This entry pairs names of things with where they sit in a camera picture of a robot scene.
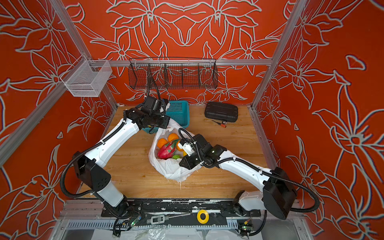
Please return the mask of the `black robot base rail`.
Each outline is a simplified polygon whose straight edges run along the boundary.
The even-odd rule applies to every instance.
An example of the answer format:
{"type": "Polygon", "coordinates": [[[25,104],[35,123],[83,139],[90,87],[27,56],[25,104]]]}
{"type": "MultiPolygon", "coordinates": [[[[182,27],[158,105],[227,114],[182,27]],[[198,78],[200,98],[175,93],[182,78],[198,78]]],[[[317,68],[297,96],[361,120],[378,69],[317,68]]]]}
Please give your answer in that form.
{"type": "Polygon", "coordinates": [[[127,199],[128,210],[117,210],[112,214],[107,207],[102,208],[101,217],[116,219],[116,216],[125,216],[132,222],[141,217],[135,223],[133,229],[150,228],[151,217],[157,215],[168,216],[169,219],[161,226],[168,228],[196,228],[198,230],[237,230],[246,221],[248,224],[256,224],[262,218],[260,210],[247,212],[236,207],[232,199],[127,199]],[[209,221],[202,225],[197,220],[199,210],[209,213],[209,221]]]}

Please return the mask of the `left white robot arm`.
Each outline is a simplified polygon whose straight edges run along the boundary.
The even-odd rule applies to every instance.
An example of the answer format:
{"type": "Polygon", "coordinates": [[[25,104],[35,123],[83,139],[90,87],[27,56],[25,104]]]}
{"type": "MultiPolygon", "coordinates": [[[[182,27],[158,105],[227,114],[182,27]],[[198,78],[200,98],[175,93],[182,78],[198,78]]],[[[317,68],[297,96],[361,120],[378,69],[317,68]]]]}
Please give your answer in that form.
{"type": "Polygon", "coordinates": [[[143,103],[125,110],[118,125],[104,138],[89,149],[74,154],[60,178],[62,193],[72,199],[93,194],[115,218],[129,218],[135,209],[128,204],[127,198],[115,187],[111,175],[104,167],[117,150],[141,129],[165,129],[170,121],[170,117],[166,116],[168,105],[169,101],[162,99],[161,96],[155,98],[147,95],[143,103]],[[65,179],[70,167],[74,167],[77,178],[90,188],[88,191],[73,194],[67,190],[65,179]]]}

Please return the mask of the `white plastic bag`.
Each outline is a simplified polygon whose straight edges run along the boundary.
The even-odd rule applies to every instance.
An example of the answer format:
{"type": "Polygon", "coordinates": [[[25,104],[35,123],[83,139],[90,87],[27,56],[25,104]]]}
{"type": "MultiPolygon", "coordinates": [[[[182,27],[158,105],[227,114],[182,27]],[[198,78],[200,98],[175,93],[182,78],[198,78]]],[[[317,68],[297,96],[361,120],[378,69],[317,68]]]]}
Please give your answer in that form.
{"type": "MultiPolygon", "coordinates": [[[[159,129],[157,131],[154,136],[152,146],[149,150],[149,160],[151,165],[166,179],[174,180],[180,183],[185,181],[194,172],[198,171],[202,166],[197,165],[191,170],[188,170],[187,168],[180,167],[179,163],[181,162],[182,158],[176,160],[171,157],[163,160],[158,157],[158,151],[160,148],[157,147],[158,140],[162,138],[166,139],[170,134],[178,135],[179,128],[181,128],[181,126],[173,119],[170,119],[166,129],[159,129]]],[[[181,156],[182,152],[176,150],[176,153],[172,154],[172,156],[173,155],[181,156]]]]}

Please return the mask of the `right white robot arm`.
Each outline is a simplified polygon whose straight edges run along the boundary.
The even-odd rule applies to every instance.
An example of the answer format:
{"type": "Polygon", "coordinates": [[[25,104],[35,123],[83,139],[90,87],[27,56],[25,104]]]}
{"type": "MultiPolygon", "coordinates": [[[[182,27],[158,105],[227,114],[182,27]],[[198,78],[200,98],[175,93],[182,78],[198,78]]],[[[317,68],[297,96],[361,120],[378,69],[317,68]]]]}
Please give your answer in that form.
{"type": "Polygon", "coordinates": [[[257,188],[256,192],[241,192],[237,197],[237,205],[242,210],[266,210],[274,217],[285,220],[290,212],[310,213],[320,206],[318,195],[308,187],[290,180],[287,173],[276,167],[273,170],[252,164],[233,154],[227,148],[212,146],[206,139],[197,134],[192,136],[187,130],[178,130],[182,138],[178,146],[186,152],[180,166],[193,169],[200,165],[208,169],[218,168],[231,172],[248,181],[257,188]],[[297,188],[307,192],[314,200],[314,204],[308,208],[295,208],[297,188]]]}

